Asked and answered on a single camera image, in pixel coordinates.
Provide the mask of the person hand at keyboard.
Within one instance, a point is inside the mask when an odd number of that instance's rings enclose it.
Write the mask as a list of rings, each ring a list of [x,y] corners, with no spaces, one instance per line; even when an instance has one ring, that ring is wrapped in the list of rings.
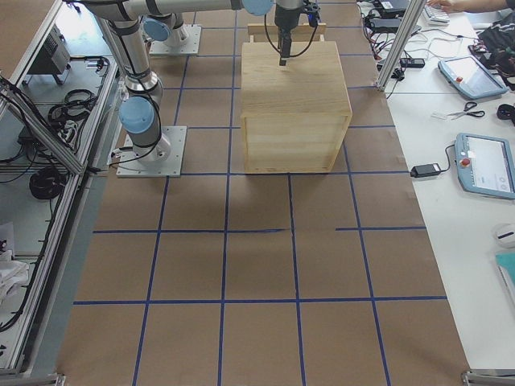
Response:
[[[426,4],[446,13],[455,13],[455,2],[451,0],[427,0]]]

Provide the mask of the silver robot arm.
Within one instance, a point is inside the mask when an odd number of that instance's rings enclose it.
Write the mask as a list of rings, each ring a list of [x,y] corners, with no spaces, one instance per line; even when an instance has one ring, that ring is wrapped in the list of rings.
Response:
[[[119,110],[134,152],[125,163],[142,166],[163,165],[170,157],[171,142],[160,123],[163,86],[150,67],[141,21],[150,24],[146,33],[152,39],[180,43],[185,40],[181,35],[184,12],[245,10],[254,16],[266,16],[274,8],[279,63],[284,65],[290,58],[291,32],[298,26],[300,15],[307,14],[311,6],[308,1],[83,1],[82,4],[107,24],[106,42],[124,70],[129,93]]]
[[[155,42],[160,42],[166,47],[181,48],[188,40],[183,29],[183,23],[177,23],[173,19],[171,25],[170,19],[165,22],[163,18],[146,17],[143,22],[143,29],[146,34]],[[270,37],[270,25],[264,16],[262,25],[257,25],[257,31],[260,31],[266,38],[267,43],[246,43],[243,47],[243,54],[249,54],[251,49],[256,52],[265,52],[270,54],[272,51],[278,54],[279,65],[285,66],[288,59],[301,55],[292,54],[293,45],[292,31],[298,26],[299,13],[297,10],[287,10],[276,7],[274,17],[274,25],[277,32],[277,43]]]

